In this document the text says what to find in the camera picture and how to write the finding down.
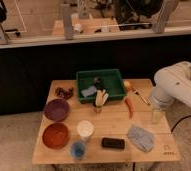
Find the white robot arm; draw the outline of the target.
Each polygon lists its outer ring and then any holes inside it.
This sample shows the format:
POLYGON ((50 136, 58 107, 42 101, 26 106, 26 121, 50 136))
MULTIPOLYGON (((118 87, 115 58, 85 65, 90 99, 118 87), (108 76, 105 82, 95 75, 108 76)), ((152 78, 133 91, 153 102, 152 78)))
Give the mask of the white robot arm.
POLYGON ((175 99, 191 108, 191 63, 182 61, 158 70, 155 86, 149 95, 151 122, 158 124, 175 99))

